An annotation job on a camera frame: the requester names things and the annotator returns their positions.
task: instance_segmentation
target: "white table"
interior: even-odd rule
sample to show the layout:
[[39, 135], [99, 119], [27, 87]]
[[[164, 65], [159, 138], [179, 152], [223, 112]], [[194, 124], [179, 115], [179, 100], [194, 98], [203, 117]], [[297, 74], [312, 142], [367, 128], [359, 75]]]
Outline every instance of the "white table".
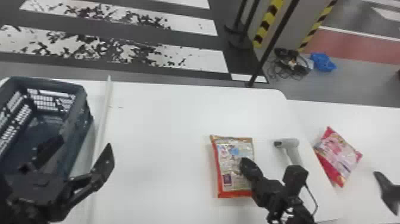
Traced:
[[250, 198], [216, 198], [209, 134], [253, 137], [256, 162], [280, 180], [289, 162], [272, 143], [300, 139], [316, 219], [338, 219], [337, 196], [296, 123], [279, 91], [114, 83], [105, 142], [116, 167], [95, 196], [91, 223], [265, 223], [267, 211]]
[[[97, 126], [105, 82], [68, 81], [86, 88]], [[316, 179], [314, 162], [306, 162], [311, 171], [309, 184], [321, 207], [317, 220], [337, 219], [343, 210], [343, 218], [335, 223], [399, 223], [399, 217], [381, 201], [372, 175], [379, 170], [400, 183], [399, 117], [398, 108], [285, 101], [280, 92], [271, 90], [115, 83], [105, 142], [113, 144], [117, 166], [110, 181], [92, 197], [90, 223], [265, 223], [266, 211], [250, 199], [215, 198], [208, 135], [253, 137], [256, 162], [266, 176], [281, 179], [288, 161], [273, 150], [271, 142], [297, 137], [302, 157], [308, 158], [309, 154], [303, 154], [310, 152], [307, 142], [314, 144], [326, 126], [338, 131], [364, 157], [345, 187], [335, 188], [337, 198], [335, 194], [320, 196], [333, 188], [329, 184], [314, 187], [310, 183]], [[310, 203], [303, 192], [302, 198]], [[90, 214], [83, 209], [88, 202], [74, 209], [64, 223], [89, 223]]]
[[380, 199], [372, 174], [381, 171], [400, 183], [400, 108], [308, 101], [290, 101], [290, 106], [310, 143], [331, 126], [363, 153], [344, 188], [335, 188], [344, 214], [336, 223], [400, 223]]

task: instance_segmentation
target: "snack bag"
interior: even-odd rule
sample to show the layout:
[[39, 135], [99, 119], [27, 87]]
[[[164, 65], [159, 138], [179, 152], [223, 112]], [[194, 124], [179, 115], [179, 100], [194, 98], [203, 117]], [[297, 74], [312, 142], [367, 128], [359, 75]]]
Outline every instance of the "snack bag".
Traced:
[[242, 157], [254, 160], [251, 138], [234, 138], [210, 135], [218, 173], [218, 198], [250, 197], [251, 186], [240, 173]]
[[342, 188], [363, 156], [331, 127], [326, 129], [321, 141], [314, 146], [314, 152], [328, 178]]

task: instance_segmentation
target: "white line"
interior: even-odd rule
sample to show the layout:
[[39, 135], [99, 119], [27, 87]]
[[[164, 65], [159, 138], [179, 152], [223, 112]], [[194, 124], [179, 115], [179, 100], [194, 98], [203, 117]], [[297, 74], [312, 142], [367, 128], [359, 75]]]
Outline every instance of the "white line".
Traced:
[[375, 12], [379, 13], [383, 18], [387, 20], [393, 20], [393, 21], [400, 21], [400, 13], [392, 11], [392, 10], [384, 10], [381, 8], [375, 8], [372, 7]]
[[4, 25], [0, 52], [228, 73], [222, 51]]
[[[251, 74], [231, 74], [232, 80], [235, 81], [249, 81], [251, 78]], [[255, 82], [260, 82], [260, 83], [267, 83], [267, 80], [265, 79], [264, 76], [257, 76], [255, 79]]]
[[388, 5], [400, 8], [400, 2], [396, 0], [362, 0], [364, 2], [373, 2], [381, 5]]
[[207, 0], [154, 0], [154, 1], [168, 2], [172, 4], [186, 5], [197, 8], [205, 8], [206, 10], [210, 9]]
[[338, 33], [348, 33], [348, 34], [353, 34], [353, 35], [358, 35], [358, 36], [365, 36], [367, 38], [376, 38], [376, 39], [381, 39], [381, 40], [386, 40], [386, 41], [400, 42], [399, 38], [390, 38], [388, 36], [380, 36], [380, 35], [369, 34], [369, 33], [361, 33], [361, 32], [356, 32], [356, 31], [351, 31], [351, 30], [343, 30], [343, 29], [339, 29], [339, 28], [327, 27], [327, 26], [320, 26], [319, 29], [334, 31], [334, 32], [338, 32]]
[[20, 10], [218, 36], [214, 21], [99, 2], [27, 0]]

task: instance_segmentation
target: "hazard stripe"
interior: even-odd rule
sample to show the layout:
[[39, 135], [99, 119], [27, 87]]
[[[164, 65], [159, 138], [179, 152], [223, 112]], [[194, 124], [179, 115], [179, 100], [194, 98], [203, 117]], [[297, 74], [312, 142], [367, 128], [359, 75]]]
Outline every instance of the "hazard stripe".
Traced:
[[332, 11], [333, 7], [335, 6], [335, 4], [337, 2], [338, 2], [338, 0], [331, 1], [329, 3], [329, 5], [322, 11], [321, 15], [318, 17], [318, 20], [313, 24], [311, 31], [308, 32], [307, 36], [301, 42], [299, 48], [297, 49], [298, 52], [304, 51], [304, 48], [307, 46], [309, 41], [313, 38], [317, 29], [322, 25], [322, 22], [325, 20], [325, 18], [328, 16], [328, 14]]
[[283, 0], [272, 0], [271, 5], [268, 7], [267, 12], [262, 18], [262, 22], [260, 28], [257, 30], [257, 34], [253, 40], [253, 46], [256, 48], [260, 48], [263, 42], [263, 39], [267, 36], [268, 29], [274, 23], [275, 18], [279, 10], [283, 5]]

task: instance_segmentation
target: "orange snack bag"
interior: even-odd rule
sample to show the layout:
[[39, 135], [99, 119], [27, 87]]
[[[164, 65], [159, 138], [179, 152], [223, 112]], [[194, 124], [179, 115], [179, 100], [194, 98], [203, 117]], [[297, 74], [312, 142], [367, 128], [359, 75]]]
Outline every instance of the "orange snack bag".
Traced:
[[218, 198], [250, 197], [251, 186], [240, 173], [242, 157], [254, 160], [251, 138], [234, 138], [210, 135], [218, 173]]

